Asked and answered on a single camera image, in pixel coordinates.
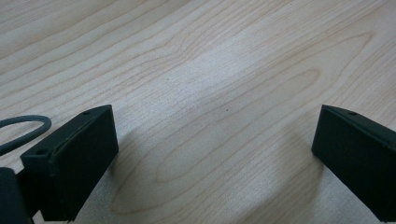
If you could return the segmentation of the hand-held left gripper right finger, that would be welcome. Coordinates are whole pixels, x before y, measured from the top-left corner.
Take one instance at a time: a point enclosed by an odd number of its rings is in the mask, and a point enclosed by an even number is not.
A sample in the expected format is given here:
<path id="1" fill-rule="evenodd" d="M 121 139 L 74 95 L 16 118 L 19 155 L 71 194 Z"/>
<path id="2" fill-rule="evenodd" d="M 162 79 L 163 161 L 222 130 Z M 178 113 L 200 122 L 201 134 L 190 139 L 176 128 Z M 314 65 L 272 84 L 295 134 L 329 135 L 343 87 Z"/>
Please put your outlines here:
<path id="1" fill-rule="evenodd" d="M 324 105 L 312 146 L 319 158 L 383 222 L 396 222 L 396 132 Z"/>

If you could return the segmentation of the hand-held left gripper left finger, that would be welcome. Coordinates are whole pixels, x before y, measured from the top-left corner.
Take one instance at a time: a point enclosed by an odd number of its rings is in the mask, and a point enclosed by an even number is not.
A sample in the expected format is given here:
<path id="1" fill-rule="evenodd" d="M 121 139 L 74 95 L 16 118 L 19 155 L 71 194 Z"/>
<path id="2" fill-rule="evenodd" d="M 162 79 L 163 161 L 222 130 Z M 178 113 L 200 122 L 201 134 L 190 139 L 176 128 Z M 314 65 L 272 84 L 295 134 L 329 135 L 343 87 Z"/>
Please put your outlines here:
<path id="1" fill-rule="evenodd" d="M 28 214 L 73 221 L 119 152 L 111 105 L 78 114 L 21 155 Z"/>

